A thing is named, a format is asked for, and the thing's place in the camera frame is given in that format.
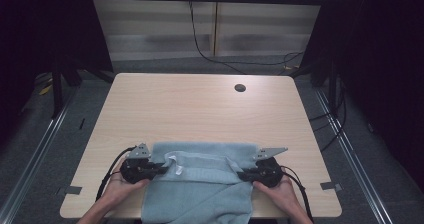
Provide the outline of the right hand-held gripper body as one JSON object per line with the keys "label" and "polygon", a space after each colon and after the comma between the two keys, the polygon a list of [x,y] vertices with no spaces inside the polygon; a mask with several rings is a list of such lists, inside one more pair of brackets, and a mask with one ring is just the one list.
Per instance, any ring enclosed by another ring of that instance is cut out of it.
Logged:
{"label": "right hand-held gripper body", "polygon": [[261,148],[253,157],[256,168],[253,170],[254,180],[265,186],[275,187],[283,177],[283,171],[275,156],[287,151],[286,147]]}

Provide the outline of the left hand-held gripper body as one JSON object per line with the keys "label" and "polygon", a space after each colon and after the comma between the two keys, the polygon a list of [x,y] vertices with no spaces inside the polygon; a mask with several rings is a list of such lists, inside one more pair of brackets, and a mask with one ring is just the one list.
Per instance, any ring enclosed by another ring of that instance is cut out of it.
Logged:
{"label": "left hand-held gripper body", "polygon": [[145,143],[134,147],[120,167],[122,177],[135,184],[143,179],[152,180],[158,172],[158,166],[150,161],[150,151]]}

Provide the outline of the black metal stand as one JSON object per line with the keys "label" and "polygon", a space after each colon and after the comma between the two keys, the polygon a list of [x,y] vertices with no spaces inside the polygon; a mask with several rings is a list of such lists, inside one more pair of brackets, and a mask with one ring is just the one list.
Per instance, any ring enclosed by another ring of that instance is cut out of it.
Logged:
{"label": "black metal stand", "polygon": [[55,119],[63,108],[62,75],[58,61],[54,61],[52,64],[52,87],[54,97],[54,110],[52,118]]}

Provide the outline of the person's right hand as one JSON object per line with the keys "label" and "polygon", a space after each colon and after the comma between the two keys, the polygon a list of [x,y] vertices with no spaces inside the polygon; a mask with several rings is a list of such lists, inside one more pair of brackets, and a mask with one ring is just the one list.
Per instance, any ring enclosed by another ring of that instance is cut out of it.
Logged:
{"label": "person's right hand", "polygon": [[292,182],[288,177],[283,176],[279,183],[272,188],[265,186],[259,181],[254,181],[253,186],[268,196],[271,201],[287,215],[295,216],[303,212],[303,208],[297,199]]}

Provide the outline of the black curtain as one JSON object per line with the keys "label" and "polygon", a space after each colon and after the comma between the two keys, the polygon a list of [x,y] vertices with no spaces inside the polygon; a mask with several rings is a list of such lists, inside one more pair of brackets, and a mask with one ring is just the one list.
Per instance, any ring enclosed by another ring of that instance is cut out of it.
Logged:
{"label": "black curtain", "polygon": [[303,68],[332,70],[424,192],[424,0],[325,0]]}
{"label": "black curtain", "polygon": [[15,131],[35,79],[113,70],[93,0],[0,0],[0,147]]}

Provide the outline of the person's left hand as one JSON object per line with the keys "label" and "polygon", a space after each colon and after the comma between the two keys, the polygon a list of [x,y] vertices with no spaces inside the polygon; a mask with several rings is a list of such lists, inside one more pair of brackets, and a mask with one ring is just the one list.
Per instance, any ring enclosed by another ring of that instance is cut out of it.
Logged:
{"label": "person's left hand", "polygon": [[112,210],[121,204],[133,192],[146,187],[150,181],[143,179],[135,184],[127,182],[119,171],[114,172],[107,183],[106,189],[98,202],[107,210]]}

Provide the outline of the metal floor rail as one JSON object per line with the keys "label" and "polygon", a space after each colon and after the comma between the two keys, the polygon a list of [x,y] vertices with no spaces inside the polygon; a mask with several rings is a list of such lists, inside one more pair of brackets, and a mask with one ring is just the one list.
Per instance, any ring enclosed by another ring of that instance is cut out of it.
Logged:
{"label": "metal floor rail", "polygon": [[8,195],[4,205],[0,209],[0,224],[12,224],[15,216],[28,193],[28,190],[37,175],[45,156],[50,149],[57,132],[67,115],[70,104],[78,92],[78,87],[69,91],[65,103],[58,114],[49,122],[49,125],[38,143],[37,148],[29,159],[23,173],[11,193]]}
{"label": "metal floor rail", "polygon": [[364,169],[358,155],[356,154],[350,139],[344,131],[342,122],[330,113],[329,99],[320,89],[316,90],[316,96],[319,100],[321,108],[327,114],[327,119],[332,128],[332,131],[335,134],[335,139],[338,141],[339,146],[341,147],[378,224],[394,224],[386,208],[386,205],[384,204],[374,184],[369,178],[368,173]]}

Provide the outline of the light blue towel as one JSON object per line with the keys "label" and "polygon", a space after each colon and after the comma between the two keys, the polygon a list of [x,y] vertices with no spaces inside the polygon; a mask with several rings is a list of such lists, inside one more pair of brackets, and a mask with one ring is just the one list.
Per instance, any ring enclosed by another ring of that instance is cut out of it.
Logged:
{"label": "light blue towel", "polygon": [[258,147],[243,143],[159,142],[152,161],[168,168],[147,186],[143,224],[247,224],[253,186],[238,177]]}

